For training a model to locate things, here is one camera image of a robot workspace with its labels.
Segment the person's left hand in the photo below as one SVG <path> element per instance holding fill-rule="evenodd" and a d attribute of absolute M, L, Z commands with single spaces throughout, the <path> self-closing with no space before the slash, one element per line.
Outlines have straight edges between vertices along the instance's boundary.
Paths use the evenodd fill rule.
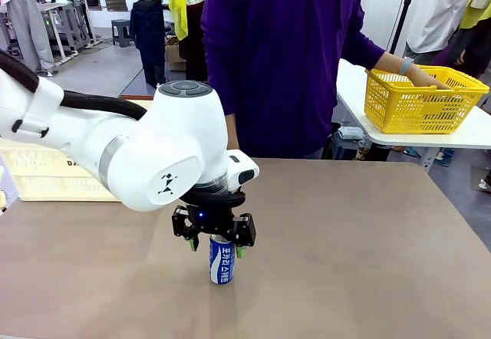
<path fill-rule="evenodd" d="M 435 77 L 430 76 L 416 64 L 411 64 L 407 69 L 406 77 L 415 87 L 436 87 L 438 90 L 449 90 L 445 84 L 439 82 Z"/>

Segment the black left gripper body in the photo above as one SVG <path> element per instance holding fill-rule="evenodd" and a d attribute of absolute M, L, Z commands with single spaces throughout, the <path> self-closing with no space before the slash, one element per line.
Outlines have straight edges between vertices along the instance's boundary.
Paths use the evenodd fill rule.
<path fill-rule="evenodd" d="M 185 236 L 202 233 L 227 236 L 233 229 L 234 214 L 224 206 L 194 206 L 186 204 L 190 224 L 185 228 Z"/>

